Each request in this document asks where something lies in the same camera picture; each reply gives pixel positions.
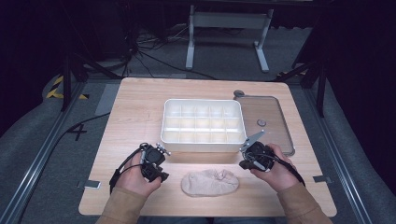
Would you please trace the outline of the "white divided storage box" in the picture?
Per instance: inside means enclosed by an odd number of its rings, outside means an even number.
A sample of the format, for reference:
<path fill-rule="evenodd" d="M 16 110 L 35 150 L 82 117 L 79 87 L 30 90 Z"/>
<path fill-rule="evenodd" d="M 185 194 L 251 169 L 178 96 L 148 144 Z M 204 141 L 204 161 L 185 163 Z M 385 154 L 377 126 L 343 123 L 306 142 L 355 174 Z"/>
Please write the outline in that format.
<path fill-rule="evenodd" d="M 247 139 L 235 100 L 168 99 L 161 140 L 171 152 L 237 152 Z"/>

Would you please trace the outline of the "person's right hand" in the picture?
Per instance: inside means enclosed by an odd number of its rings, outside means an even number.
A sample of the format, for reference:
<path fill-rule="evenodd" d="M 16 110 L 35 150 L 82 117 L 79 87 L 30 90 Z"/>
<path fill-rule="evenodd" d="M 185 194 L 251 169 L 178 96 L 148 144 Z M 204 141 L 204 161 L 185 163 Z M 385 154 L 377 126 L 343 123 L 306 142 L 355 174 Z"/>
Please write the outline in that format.
<path fill-rule="evenodd" d="M 276 192 L 300 184 L 298 178 L 284 165 L 278 162 L 274 164 L 269 172 L 262 172 L 256 169 L 251 169 L 250 172 L 259 179 L 265 181 Z"/>

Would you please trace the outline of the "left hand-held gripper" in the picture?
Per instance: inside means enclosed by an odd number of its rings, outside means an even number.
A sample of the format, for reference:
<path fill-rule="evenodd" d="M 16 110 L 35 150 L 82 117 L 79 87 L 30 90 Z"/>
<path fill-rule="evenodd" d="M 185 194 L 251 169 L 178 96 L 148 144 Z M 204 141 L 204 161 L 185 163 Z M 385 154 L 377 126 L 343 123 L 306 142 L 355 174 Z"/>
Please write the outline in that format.
<path fill-rule="evenodd" d="M 171 153 L 159 143 L 156 144 L 156 147 L 143 143 L 140 148 L 142 151 L 140 159 L 142 176 L 149 182 L 154 181 L 157 177 L 162 182 L 165 181 L 169 174 L 163 171 L 161 164 L 165 161 L 165 156 L 170 156 Z"/>

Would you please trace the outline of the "person's left hand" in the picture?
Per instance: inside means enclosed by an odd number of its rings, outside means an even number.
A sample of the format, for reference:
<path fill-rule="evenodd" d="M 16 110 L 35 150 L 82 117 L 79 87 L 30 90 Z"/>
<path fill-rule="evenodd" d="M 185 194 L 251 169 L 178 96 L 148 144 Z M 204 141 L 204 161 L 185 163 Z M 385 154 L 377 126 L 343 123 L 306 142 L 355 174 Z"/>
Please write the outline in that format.
<path fill-rule="evenodd" d="M 126 162 L 127 170 L 120 175 L 116 187 L 148 197 L 161 186 L 162 180 L 157 177 L 152 182 L 148 182 L 142 176 L 140 159 L 141 153 L 138 152 Z"/>

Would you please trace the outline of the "black tripod stand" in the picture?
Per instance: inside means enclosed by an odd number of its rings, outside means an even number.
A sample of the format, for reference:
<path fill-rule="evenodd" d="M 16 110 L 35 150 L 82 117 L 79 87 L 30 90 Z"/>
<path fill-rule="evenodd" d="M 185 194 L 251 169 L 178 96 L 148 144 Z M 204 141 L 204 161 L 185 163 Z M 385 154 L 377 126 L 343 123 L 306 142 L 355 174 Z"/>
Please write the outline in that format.
<path fill-rule="evenodd" d="M 64 78 L 64 99 L 61 111 L 64 112 L 72 101 L 72 77 L 75 77 L 78 83 L 88 80 L 88 74 L 84 68 L 84 64 L 92 67 L 99 73 L 111 79 L 121 79 L 120 76 L 104 68 L 97 62 L 91 61 L 75 52 L 67 53 L 64 57 L 64 65 L 62 75 Z"/>
<path fill-rule="evenodd" d="M 324 94 L 326 86 L 326 69 L 323 63 L 310 62 L 304 63 L 291 71 L 284 73 L 281 72 L 275 79 L 274 82 L 284 82 L 289 78 L 305 72 L 304 77 L 300 81 L 300 86 L 303 89 L 311 89 L 315 83 L 318 83 L 317 98 L 316 98 L 316 109 L 318 114 L 324 117 Z"/>

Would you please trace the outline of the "beige sock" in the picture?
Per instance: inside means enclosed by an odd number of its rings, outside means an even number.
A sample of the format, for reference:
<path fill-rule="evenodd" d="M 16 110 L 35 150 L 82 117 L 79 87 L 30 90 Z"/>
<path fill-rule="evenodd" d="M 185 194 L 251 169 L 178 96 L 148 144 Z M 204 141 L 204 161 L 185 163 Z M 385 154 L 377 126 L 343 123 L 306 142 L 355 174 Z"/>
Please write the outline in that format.
<path fill-rule="evenodd" d="M 228 170 L 194 171 L 181 180 L 182 191 L 191 197 L 217 197 L 230 194 L 238 187 L 238 178 Z"/>

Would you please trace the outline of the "yellow and black floor tape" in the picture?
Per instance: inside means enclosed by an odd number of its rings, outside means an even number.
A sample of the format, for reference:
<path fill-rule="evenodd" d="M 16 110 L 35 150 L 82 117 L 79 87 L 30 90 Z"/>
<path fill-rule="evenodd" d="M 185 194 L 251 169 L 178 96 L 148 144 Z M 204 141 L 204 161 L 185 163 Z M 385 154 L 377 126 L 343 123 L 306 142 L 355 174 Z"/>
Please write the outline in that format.
<path fill-rule="evenodd" d="M 50 87 L 46 97 L 47 98 L 57 98 L 57 99 L 63 99 L 64 98 L 64 92 L 61 86 L 64 84 L 64 77 L 62 75 L 59 75 L 56 77 L 54 80 L 52 86 Z"/>

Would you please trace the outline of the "grey metal stand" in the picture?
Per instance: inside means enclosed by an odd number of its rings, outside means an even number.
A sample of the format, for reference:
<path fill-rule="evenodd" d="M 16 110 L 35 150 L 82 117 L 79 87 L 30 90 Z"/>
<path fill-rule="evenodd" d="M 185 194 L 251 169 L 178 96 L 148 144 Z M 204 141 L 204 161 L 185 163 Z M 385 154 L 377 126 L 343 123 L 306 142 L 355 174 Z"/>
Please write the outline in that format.
<path fill-rule="evenodd" d="M 274 11 L 269 9 L 263 14 L 231 13 L 231 12 L 202 12 L 197 11 L 194 5 L 190 6 L 189 15 L 189 44 L 185 67 L 188 70 L 193 68 L 194 60 L 194 29 L 199 28 L 232 28 L 260 30 L 261 37 L 254 42 L 253 46 L 264 73 L 269 72 L 269 65 L 266 61 L 263 45 L 266 39 Z"/>

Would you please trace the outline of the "grey floor patch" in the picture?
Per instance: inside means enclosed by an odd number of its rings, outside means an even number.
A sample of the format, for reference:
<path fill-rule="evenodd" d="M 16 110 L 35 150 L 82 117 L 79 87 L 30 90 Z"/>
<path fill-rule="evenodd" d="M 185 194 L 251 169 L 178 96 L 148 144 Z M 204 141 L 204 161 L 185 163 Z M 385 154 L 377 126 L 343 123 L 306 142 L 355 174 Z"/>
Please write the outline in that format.
<path fill-rule="evenodd" d="M 95 115 L 104 115 L 112 110 L 119 87 L 119 84 L 106 84 L 98 106 L 96 107 Z"/>

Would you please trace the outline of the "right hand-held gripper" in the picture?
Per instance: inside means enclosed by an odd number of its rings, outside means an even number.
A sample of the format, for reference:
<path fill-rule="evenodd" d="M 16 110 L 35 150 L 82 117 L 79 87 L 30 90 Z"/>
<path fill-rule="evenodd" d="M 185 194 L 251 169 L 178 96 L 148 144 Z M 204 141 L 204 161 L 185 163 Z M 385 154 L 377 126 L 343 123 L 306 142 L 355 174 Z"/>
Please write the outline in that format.
<path fill-rule="evenodd" d="M 257 169 L 269 172 L 275 162 L 275 153 L 271 148 L 264 145 L 259 139 L 264 135 L 264 130 L 249 136 L 239 148 L 243 159 L 239 165 L 244 169 Z"/>

